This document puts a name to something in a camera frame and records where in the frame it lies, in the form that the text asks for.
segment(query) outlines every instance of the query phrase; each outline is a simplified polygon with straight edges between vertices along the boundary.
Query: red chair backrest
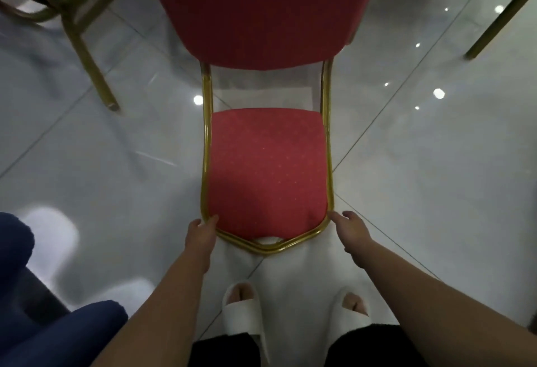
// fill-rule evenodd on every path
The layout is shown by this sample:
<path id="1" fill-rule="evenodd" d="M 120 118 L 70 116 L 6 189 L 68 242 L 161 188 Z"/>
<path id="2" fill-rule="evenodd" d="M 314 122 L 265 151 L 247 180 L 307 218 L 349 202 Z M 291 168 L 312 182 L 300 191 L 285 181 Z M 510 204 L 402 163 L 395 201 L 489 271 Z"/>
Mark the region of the red chair backrest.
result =
<path id="1" fill-rule="evenodd" d="M 184 46 L 223 67 L 272 70 L 335 56 L 369 0 L 161 0 Z"/>

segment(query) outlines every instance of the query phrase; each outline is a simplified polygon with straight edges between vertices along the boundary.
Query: finger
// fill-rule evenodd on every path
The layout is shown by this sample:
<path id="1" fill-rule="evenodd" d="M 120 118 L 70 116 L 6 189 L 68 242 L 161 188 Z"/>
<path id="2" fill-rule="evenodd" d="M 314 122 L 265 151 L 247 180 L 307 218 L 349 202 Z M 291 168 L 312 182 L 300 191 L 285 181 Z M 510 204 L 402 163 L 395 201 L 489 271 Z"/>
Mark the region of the finger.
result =
<path id="1" fill-rule="evenodd" d="M 353 211 L 347 210 L 342 213 L 349 220 L 361 220 L 360 216 Z"/>
<path id="2" fill-rule="evenodd" d="M 194 229 L 194 228 L 197 228 L 198 225 L 201 224 L 201 219 L 195 219 L 195 220 L 192 220 L 190 223 L 189 223 L 189 231 Z"/>
<path id="3" fill-rule="evenodd" d="M 215 227 L 216 227 L 216 223 L 218 222 L 218 219 L 219 219 L 219 218 L 220 218 L 220 217 L 218 216 L 218 214 L 213 215 L 213 216 L 209 219 L 209 221 L 207 221 L 207 225 L 208 225 L 208 226 L 211 226 L 211 227 L 213 227 L 213 228 L 215 228 Z"/>
<path id="4" fill-rule="evenodd" d="M 328 216 L 330 220 L 332 220 L 335 223 L 336 226 L 340 226 L 343 224 L 344 221 L 347 221 L 347 219 L 344 216 L 342 216 L 336 211 L 328 211 L 326 212 L 326 215 Z"/>

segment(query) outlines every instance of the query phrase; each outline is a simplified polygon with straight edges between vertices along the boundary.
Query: hand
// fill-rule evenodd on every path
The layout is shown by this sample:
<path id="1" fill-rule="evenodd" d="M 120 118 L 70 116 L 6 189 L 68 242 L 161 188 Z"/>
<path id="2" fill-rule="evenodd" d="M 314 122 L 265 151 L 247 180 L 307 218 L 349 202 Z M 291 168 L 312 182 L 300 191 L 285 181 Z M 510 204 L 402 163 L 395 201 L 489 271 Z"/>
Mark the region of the hand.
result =
<path id="1" fill-rule="evenodd" d="M 185 251 L 192 252 L 204 263 L 204 272 L 211 266 L 211 253 L 216 244 L 216 223 L 218 215 L 213 215 L 205 224 L 200 219 L 195 219 L 189 224 L 189 230 L 185 238 Z"/>
<path id="2" fill-rule="evenodd" d="M 340 215 L 335 211 L 327 213 L 328 218 L 336 224 L 336 232 L 345 247 L 345 251 L 351 254 L 356 265 L 363 268 L 360 261 L 361 253 L 367 250 L 374 241 L 369 235 L 366 224 L 358 214 L 352 211 L 344 211 L 342 214 Z"/>

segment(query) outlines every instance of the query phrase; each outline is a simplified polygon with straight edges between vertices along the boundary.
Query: tiled floor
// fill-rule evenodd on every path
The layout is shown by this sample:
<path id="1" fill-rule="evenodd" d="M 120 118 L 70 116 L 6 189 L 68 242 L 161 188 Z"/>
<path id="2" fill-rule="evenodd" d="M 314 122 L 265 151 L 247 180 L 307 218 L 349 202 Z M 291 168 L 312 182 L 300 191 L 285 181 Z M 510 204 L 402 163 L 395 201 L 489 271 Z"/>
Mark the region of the tiled floor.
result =
<path id="1" fill-rule="evenodd" d="M 537 309 L 537 0 L 479 58 L 462 59 L 508 2 L 372 0 L 334 64 L 332 160 L 338 210 L 527 324 Z M 0 15 L 0 210 L 33 227 L 30 269 L 68 307 L 112 298 L 132 314 L 199 216 L 199 66 L 158 0 L 117 0 L 85 40 L 121 115 L 101 105 L 58 24 Z M 319 71 L 214 69 L 215 108 L 317 108 Z M 370 289 L 373 317 L 396 322 L 332 226 L 264 261 L 219 240 L 212 264 L 197 337 L 222 333 L 225 288 L 250 278 L 275 365 L 322 364 L 343 285 Z"/>

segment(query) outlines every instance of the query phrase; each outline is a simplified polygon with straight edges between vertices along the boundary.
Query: person's left arm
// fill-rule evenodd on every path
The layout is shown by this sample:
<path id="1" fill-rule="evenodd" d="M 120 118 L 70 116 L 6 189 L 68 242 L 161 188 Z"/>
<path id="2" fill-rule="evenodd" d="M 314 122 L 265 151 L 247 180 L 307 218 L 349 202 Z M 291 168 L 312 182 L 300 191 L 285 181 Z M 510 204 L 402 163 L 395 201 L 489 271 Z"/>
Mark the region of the person's left arm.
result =
<path id="1" fill-rule="evenodd" d="M 213 216 L 204 225 L 201 220 L 189 224 L 183 253 L 91 367 L 188 365 L 217 221 L 218 216 Z"/>

